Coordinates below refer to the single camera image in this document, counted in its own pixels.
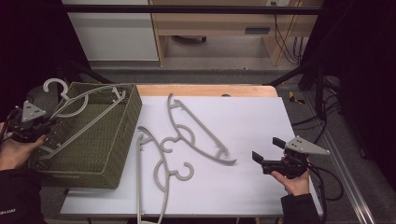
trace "floor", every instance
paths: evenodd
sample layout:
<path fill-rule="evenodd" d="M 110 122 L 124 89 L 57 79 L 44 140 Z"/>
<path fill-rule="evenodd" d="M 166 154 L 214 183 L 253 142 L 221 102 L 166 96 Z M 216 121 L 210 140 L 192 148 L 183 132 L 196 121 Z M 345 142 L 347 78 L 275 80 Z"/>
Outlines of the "floor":
<path fill-rule="evenodd" d="M 292 48 L 292 41 L 289 42 L 289 47 Z M 208 37 L 206 42 L 202 42 L 201 39 L 173 36 L 170 38 L 165 56 L 163 66 L 143 62 L 92 62 L 92 68 L 114 82 L 257 85 L 268 83 L 296 67 L 287 60 L 282 60 L 279 66 L 272 66 L 262 40 L 254 36 Z M 83 78 L 85 81 L 92 81 L 89 77 L 83 76 Z M 315 115 L 312 109 L 315 88 L 312 91 L 298 91 L 296 84 L 300 78 L 301 76 L 293 77 L 276 87 L 278 95 L 285 103 L 291 123 Z M 335 85 L 339 84 L 334 77 L 328 79 Z M 290 100 L 291 91 L 295 101 Z M 337 98 L 331 97 L 333 94 L 332 91 L 325 91 L 325 97 L 330 97 L 327 100 L 328 105 L 337 103 Z M 359 210 L 352 205 L 354 195 L 346 191 L 339 201 L 327 202 L 327 223 L 396 223 L 396 193 L 379 172 L 375 162 L 361 158 L 359 146 L 342 112 L 339 106 L 332 108 L 332 113 L 327 116 L 325 133 L 319 139 L 318 145 L 338 149 L 342 161 L 346 164 L 346 169 L 341 173 L 351 173 L 359 195 L 367 204 L 371 215 L 369 218 L 372 217 L 375 221 L 358 219 Z M 312 119 L 305 125 L 296 126 L 294 131 L 296 135 L 315 141 L 320 127 L 323 127 L 321 122 L 320 119 Z M 331 158 L 312 156 L 310 160 L 337 174 Z M 337 197 L 340 187 L 334 178 L 326 174 L 323 174 L 322 178 L 327 197 Z M 59 215 L 64 200 L 63 189 L 43 188 L 42 198 L 45 217 L 70 221 L 86 220 Z M 94 219 L 92 223 L 96 223 L 95 220 L 103 221 L 99 218 Z M 275 218 L 262 219 L 262 223 L 274 222 Z"/>

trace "woven basket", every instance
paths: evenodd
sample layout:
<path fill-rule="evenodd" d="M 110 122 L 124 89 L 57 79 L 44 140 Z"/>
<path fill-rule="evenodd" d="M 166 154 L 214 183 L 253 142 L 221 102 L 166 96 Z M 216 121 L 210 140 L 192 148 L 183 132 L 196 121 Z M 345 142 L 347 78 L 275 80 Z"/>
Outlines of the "woven basket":
<path fill-rule="evenodd" d="M 104 86 L 106 85 L 74 82 L 70 85 L 67 96 L 73 98 Z M 131 86 L 131 90 L 117 87 L 119 92 L 126 91 L 125 99 L 58 154 L 40 160 L 39 156 L 49 153 L 40 148 L 35 151 L 29 165 L 43 175 L 44 186 L 115 189 L 119 185 L 142 107 L 137 87 Z M 57 119 L 44 146 L 56 149 L 117 99 L 111 89 L 90 94 L 89 102 L 80 114 Z M 79 110 L 83 102 L 84 98 L 74 102 L 62 114 Z"/>

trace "table surface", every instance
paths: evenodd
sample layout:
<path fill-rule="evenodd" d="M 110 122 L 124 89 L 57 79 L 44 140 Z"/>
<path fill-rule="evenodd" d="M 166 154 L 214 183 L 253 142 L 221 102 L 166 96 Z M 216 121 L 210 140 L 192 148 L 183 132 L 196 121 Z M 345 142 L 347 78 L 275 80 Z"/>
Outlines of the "table surface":
<path fill-rule="evenodd" d="M 202 156 L 188 148 L 187 144 L 174 143 L 171 146 L 174 151 L 165 153 L 170 170 L 178 170 L 181 175 L 186 175 L 189 170 L 183 166 L 183 162 L 187 161 L 194 167 L 194 174 L 188 181 L 170 177 L 165 217 L 282 215 L 280 198 L 286 195 L 286 191 L 271 176 L 263 175 L 260 165 L 251 159 L 251 151 L 254 150 L 267 160 L 278 161 L 283 151 L 272 145 L 272 137 L 287 141 L 294 137 L 282 99 L 276 97 L 273 87 L 139 85 L 138 89 L 143 106 L 137 126 L 148 128 L 159 142 L 176 134 L 165 109 L 166 95 L 172 92 L 174 99 L 182 101 L 227 146 L 230 155 L 223 156 L 223 159 L 237 159 L 234 165 L 224 165 Z M 245 97 L 249 92 L 254 96 L 273 97 Z M 222 94 L 239 97 L 216 97 Z M 193 130 L 197 146 L 205 150 L 210 148 L 209 154 L 213 152 L 212 148 L 216 149 L 216 146 L 201 138 L 205 134 L 199 125 L 191 122 L 191 117 L 186 115 L 188 113 L 181 109 L 174 110 L 172 113 L 175 113 L 177 123 L 188 124 Z M 87 217 L 136 216 L 136 139 L 140 134 L 142 132 L 134 132 L 119 187 L 70 189 L 61 214 Z M 142 211 L 147 217 L 156 217 L 161 212 L 163 192 L 155 185 L 153 170 L 161 156 L 154 144 L 147 143 L 142 147 Z M 159 179 L 161 183 L 164 182 L 164 177 L 159 176 Z M 312 194 L 321 215 L 317 194 Z"/>

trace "person's hand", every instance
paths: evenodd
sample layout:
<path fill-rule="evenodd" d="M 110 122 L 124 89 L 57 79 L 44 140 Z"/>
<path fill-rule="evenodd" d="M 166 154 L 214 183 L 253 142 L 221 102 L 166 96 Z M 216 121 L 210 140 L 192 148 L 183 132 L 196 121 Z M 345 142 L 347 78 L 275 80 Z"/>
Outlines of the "person's hand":
<path fill-rule="evenodd" d="M 32 151 L 41 146 L 46 140 L 46 135 L 42 135 L 34 143 L 20 143 L 8 139 L 0 145 L 0 171 L 16 169 L 23 166 L 29 159 Z"/>
<path fill-rule="evenodd" d="M 294 179 L 287 179 L 285 176 L 280 174 L 277 171 L 273 171 L 271 173 L 279 183 L 285 186 L 285 190 L 288 194 L 292 194 L 294 196 L 299 196 L 302 194 L 309 193 L 309 172 L 305 171 L 301 176 L 295 177 Z"/>

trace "black sleeve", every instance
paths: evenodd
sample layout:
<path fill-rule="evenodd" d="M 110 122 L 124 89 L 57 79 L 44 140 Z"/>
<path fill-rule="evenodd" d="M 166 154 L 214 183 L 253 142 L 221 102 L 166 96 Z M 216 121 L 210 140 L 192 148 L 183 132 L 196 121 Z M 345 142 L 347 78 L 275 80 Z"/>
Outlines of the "black sleeve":
<path fill-rule="evenodd" d="M 40 190 L 40 175 L 35 170 L 0 171 L 0 223 L 46 223 L 41 214 Z"/>
<path fill-rule="evenodd" d="M 319 224 L 320 218 L 311 194 L 294 196 L 292 194 L 281 199 L 283 207 L 283 223 L 285 224 Z"/>

